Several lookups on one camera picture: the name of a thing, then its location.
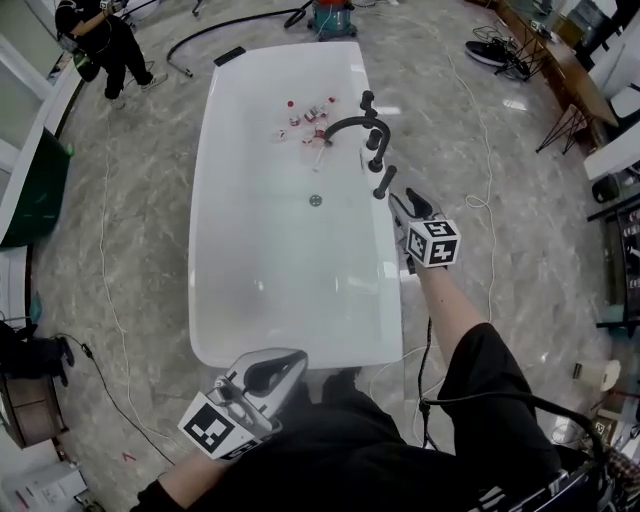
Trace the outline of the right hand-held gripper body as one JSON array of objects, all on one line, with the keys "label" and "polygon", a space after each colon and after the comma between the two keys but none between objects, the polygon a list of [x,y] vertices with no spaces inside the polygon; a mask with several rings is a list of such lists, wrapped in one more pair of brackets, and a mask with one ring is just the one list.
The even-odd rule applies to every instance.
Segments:
[{"label": "right hand-held gripper body", "polygon": [[448,219],[409,222],[401,246],[411,269],[449,267],[458,258],[460,231]]}]

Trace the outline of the green red-lidded vacuum cleaner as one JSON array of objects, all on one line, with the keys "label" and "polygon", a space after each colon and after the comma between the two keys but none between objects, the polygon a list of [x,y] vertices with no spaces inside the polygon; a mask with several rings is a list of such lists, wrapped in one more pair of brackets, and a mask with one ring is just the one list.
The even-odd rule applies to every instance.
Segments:
[{"label": "green red-lidded vacuum cleaner", "polygon": [[307,28],[316,34],[319,41],[357,36],[358,29],[351,21],[355,10],[351,0],[312,0],[311,7]]}]

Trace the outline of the black curved faucet spout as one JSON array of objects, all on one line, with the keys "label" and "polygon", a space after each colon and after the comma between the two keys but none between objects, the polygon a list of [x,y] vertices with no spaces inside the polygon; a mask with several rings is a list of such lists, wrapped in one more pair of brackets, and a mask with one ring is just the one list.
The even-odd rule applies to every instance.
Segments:
[{"label": "black curved faucet spout", "polygon": [[369,130],[369,132],[372,129],[379,129],[383,133],[379,148],[376,151],[371,151],[374,153],[374,156],[368,163],[368,168],[371,172],[380,172],[383,169],[384,155],[391,139],[391,130],[389,126],[378,118],[368,118],[366,116],[347,117],[331,124],[324,131],[322,137],[324,144],[326,146],[331,146],[333,144],[332,137],[335,134],[337,134],[341,130],[351,127],[366,128]]}]

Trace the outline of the black metal rack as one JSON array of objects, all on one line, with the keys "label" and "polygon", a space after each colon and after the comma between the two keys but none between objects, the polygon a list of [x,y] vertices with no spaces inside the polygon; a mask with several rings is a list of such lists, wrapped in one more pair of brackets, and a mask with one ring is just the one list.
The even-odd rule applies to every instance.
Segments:
[{"label": "black metal rack", "polygon": [[598,329],[613,337],[640,335],[640,192],[587,217],[603,234],[604,306]]}]

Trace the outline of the cluster of red-capped bottles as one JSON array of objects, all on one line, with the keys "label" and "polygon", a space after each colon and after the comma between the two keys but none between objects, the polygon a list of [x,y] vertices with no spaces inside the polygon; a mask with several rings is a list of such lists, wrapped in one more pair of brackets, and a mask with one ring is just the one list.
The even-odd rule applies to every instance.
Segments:
[{"label": "cluster of red-capped bottles", "polygon": [[325,132],[338,103],[335,95],[304,106],[292,99],[286,101],[287,125],[278,126],[269,135],[272,144],[290,144],[301,151],[300,159],[310,164],[314,173],[321,170],[325,152]]}]

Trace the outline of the black flat floor nozzle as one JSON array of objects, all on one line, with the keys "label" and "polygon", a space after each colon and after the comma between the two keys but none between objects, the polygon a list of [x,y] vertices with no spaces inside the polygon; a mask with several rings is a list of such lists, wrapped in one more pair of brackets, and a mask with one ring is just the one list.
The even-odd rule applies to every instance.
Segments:
[{"label": "black flat floor nozzle", "polygon": [[225,52],[224,54],[222,54],[221,56],[217,57],[214,59],[214,64],[216,67],[221,67],[225,64],[227,64],[228,62],[244,55],[246,53],[246,49],[242,46],[237,46],[227,52]]}]

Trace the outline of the person's right forearm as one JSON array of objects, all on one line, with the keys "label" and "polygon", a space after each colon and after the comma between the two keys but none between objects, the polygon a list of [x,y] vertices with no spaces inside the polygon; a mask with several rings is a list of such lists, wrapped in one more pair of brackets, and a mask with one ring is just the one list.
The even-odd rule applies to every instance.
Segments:
[{"label": "person's right forearm", "polygon": [[442,356],[450,364],[462,338],[475,326],[487,323],[488,319],[457,287],[444,267],[418,266],[416,275]]}]

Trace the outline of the person's black shirt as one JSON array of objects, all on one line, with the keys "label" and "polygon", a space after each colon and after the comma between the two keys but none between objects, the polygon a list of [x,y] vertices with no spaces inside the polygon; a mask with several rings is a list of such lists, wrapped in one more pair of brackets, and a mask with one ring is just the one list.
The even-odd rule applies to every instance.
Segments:
[{"label": "person's black shirt", "polygon": [[439,397],[454,426],[453,454],[408,445],[361,392],[294,414],[248,451],[191,507],[152,483],[131,512],[392,512],[425,494],[435,512],[468,512],[491,488],[523,495],[561,470],[535,413],[513,399],[529,388],[488,323],[456,347]]}]

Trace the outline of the curved green counter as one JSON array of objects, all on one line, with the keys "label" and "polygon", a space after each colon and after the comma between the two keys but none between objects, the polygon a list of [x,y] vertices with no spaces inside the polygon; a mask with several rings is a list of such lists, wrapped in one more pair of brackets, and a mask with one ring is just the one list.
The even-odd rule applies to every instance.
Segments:
[{"label": "curved green counter", "polygon": [[0,33],[0,248],[55,226],[71,153],[58,136],[80,92],[72,63],[49,81]]}]

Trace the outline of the white bathtub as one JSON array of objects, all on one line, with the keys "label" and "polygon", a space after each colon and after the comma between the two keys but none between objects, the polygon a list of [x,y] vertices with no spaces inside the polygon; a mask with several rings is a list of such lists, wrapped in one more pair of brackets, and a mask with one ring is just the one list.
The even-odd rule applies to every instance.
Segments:
[{"label": "white bathtub", "polygon": [[330,126],[360,114],[368,86],[356,42],[255,49],[215,69],[188,250],[190,341],[203,363],[274,347],[303,350],[313,369],[401,358],[394,223],[387,197],[373,197],[388,166],[369,170],[368,132],[335,134],[319,173],[298,148],[269,142],[287,125],[287,100],[337,96]]}]

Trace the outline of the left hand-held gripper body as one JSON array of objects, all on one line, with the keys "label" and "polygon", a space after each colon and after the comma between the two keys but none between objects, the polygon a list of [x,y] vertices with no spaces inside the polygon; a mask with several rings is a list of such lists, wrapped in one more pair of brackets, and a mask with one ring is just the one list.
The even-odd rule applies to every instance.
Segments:
[{"label": "left hand-held gripper body", "polygon": [[280,429],[283,407],[279,388],[259,394],[230,372],[216,379],[208,394],[198,393],[179,422],[179,429],[212,460],[235,460]]}]

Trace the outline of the person's left forearm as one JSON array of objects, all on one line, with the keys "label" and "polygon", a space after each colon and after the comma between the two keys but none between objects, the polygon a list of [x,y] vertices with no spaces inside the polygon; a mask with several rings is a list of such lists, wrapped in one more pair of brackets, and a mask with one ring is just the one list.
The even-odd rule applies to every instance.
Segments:
[{"label": "person's left forearm", "polygon": [[211,490],[232,465],[232,461],[211,459],[196,448],[158,481],[178,506],[187,509]]}]

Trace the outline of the brown wooden cabinet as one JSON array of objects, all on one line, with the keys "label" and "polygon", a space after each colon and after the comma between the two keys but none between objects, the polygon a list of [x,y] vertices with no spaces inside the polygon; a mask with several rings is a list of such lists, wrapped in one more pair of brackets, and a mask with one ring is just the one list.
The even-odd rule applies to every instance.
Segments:
[{"label": "brown wooden cabinet", "polygon": [[50,376],[8,379],[0,374],[0,405],[8,435],[21,449],[52,440],[68,430]]}]

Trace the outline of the black round floor device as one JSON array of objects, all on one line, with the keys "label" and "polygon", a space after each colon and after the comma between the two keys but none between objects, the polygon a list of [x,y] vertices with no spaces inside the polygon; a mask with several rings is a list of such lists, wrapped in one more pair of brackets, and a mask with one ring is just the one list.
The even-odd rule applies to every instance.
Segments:
[{"label": "black round floor device", "polygon": [[467,41],[465,52],[476,61],[493,67],[517,66],[521,63],[513,48],[498,38],[489,42]]}]

